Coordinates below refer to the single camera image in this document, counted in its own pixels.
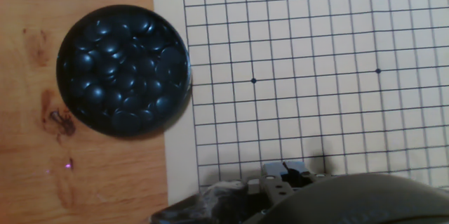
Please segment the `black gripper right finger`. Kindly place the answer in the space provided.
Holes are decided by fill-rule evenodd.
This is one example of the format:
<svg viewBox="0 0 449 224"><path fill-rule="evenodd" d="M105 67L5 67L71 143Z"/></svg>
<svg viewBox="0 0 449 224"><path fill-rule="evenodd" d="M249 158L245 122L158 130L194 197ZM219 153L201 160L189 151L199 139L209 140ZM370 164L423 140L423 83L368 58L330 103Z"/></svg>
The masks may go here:
<svg viewBox="0 0 449 224"><path fill-rule="evenodd" d="M307 186L326 178L325 173L311 173L304 162L284 162L283 166L286 169L283 181L290 186Z"/></svg>

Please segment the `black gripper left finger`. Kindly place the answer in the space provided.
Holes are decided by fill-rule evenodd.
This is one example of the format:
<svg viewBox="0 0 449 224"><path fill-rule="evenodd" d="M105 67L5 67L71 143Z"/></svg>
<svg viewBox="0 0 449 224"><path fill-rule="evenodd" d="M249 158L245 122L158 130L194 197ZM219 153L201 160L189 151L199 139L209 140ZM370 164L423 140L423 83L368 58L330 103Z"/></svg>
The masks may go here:
<svg viewBox="0 0 449 224"><path fill-rule="evenodd" d="M249 213L266 213L291 196L291 186L282 179L287 173L283 162L273 162L263 165L261 176L248 179Z"/></svg>

